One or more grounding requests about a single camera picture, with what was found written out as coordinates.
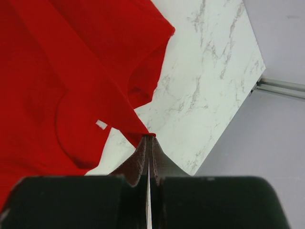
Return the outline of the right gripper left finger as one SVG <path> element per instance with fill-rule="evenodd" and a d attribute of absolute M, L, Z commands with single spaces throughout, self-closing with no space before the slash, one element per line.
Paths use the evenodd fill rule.
<path fill-rule="evenodd" d="M 124 180 L 118 212 L 118 229 L 147 228 L 148 143 L 144 136 L 134 153 L 110 173 Z"/>

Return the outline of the red t shirt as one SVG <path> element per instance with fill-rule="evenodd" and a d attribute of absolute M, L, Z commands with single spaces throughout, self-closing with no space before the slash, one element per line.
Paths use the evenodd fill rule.
<path fill-rule="evenodd" d="M 113 129 L 137 146 L 174 32 L 149 0 L 1 1 L 0 203 L 96 168 Z"/>

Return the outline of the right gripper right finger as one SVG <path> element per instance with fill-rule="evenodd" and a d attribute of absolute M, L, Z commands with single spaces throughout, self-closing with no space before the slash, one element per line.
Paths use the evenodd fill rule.
<path fill-rule="evenodd" d="M 190 175 L 164 153 L 156 137 L 150 136 L 149 142 L 149 185 L 152 228 L 162 229 L 164 222 L 162 180 L 166 177 L 189 177 Z"/>

